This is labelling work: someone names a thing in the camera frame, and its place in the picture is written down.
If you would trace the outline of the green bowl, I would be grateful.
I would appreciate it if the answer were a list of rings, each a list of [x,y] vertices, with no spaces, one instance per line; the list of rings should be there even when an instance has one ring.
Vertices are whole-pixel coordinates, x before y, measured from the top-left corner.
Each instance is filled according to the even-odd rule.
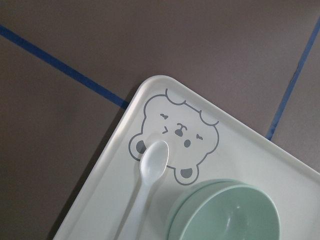
[[[204,209],[209,220],[202,231],[188,229],[184,240],[278,240],[280,220],[271,198],[254,186],[243,184],[213,197]]]
[[[172,205],[167,221],[167,240],[183,240],[187,230],[195,232],[199,237],[205,223],[209,221],[209,215],[197,214],[205,208],[205,205],[215,196],[225,190],[243,185],[243,182],[233,179],[211,179],[197,183],[182,193]]]

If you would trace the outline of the white plastic spoon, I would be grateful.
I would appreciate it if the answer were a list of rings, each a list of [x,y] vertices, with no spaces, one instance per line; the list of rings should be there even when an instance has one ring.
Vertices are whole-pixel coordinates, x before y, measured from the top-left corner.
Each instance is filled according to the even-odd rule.
[[[148,196],[153,185],[163,176],[169,159],[169,146],[163,141],[151,144],[140,159],[141,184],[118,235],[119,240],[137,238]]]

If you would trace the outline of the pale green serving tray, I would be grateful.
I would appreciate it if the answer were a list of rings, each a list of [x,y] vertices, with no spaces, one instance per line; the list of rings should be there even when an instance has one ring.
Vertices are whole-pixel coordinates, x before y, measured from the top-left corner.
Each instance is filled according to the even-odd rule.
[[[164,240],[176,199],[215,179],[267,193],[279,213],[281,239],[319,239],[319,173],[164,75],[138,88],[55,239],[115,240],[139,188],[142,152],[158,140],[167,142],[169,159],[146,205],[140,240]]]

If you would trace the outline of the green bowl on tray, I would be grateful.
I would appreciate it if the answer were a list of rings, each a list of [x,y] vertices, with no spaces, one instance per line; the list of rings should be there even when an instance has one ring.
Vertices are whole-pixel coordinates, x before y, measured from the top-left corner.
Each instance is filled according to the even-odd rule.
[[[172,205],[167,221],[167,240],[183,240],[187,230],[195,232],[199,237],[205,223],[209,221],[209,215],[197,214],[205,208],[205,205],[215,196],[225,190],[243,185],[243,182],[233,179],[211,179],[197,183],[182,193]]]

